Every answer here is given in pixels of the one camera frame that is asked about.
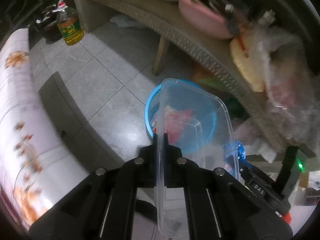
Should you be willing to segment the clear plastic food container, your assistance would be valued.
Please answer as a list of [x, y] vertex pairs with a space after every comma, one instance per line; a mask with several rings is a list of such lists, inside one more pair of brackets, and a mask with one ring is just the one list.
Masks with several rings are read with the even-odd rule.
[[156, 207], [158, 227], [165, 238], [188, 239], [187, 210], [181, 187], [169, 187], [169, 152], [163, 142], [180, 148], [182, 156], [200, 168], [224, 168], [240, 178], [231, 120], [223, 101], [197, 85], [166, 79], [159, 91], [156, 134]]

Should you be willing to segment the blue wrapper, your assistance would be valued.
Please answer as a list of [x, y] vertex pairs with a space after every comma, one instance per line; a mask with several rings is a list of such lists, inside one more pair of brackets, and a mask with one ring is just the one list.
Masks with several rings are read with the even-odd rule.
[[246, 160], [246, 152], [241, 141], [234, 140], [223, 145], [223, 161], [225, 170], [239, 179], [239, 161]]

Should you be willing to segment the clear plastic bag of trash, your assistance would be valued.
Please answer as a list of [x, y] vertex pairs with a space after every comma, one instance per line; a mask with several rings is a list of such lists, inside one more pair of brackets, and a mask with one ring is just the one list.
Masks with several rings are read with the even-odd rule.
[[256, 25], [233, 38], [229, 48], [251, 90], [266, 94], [266, 111], [279, 133], [312, 142], [318, 107], [301, 39], [280, 27]]

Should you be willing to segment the blue plastic trash basket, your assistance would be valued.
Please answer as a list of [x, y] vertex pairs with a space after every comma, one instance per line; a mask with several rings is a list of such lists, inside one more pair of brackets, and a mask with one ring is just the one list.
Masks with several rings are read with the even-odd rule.
[[215, 101], [198, 92], [201, 87], [187, 80], [168, 85], [169, 102], [164, 107], [164, 133], [169, 144], [185, 154], [209, 143], [216, 130]]

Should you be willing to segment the floral tablecloth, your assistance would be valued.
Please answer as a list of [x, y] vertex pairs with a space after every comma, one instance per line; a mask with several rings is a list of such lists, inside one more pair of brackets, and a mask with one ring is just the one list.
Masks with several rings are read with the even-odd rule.
[[1, 196], [24, 230], [87, 176], [50, 120], [32, 78], [29, 31], [1, 48]]

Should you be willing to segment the pink plastic basin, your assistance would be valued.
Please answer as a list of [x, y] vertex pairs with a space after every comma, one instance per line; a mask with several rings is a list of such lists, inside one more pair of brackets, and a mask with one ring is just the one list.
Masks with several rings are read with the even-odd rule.
[[226, 19], [208, 7], [192, 0], [178, 0], [178, 8], [190, 25], [206, 35], [221, 40], [234, 37], [226, 27]]

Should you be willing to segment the cooking oil bottle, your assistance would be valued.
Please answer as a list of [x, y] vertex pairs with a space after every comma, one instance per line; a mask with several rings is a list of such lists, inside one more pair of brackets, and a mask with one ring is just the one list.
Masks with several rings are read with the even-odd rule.
[[68, 46], [78, 43], [83, 38], [84, 31], [77, 11], [69, 7], [64, 0], [59, 0], [56, 13], [57, 27], [65, 43]]

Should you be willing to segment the dark jar on floor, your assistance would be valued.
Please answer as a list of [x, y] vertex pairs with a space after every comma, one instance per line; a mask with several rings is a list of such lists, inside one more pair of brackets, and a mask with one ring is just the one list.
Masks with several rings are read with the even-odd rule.
[[62, 38], [57, 26], [57, 6], [55, 4], [44, 8], [35, 20], [35, 28], [48, 42], [56, 42]]

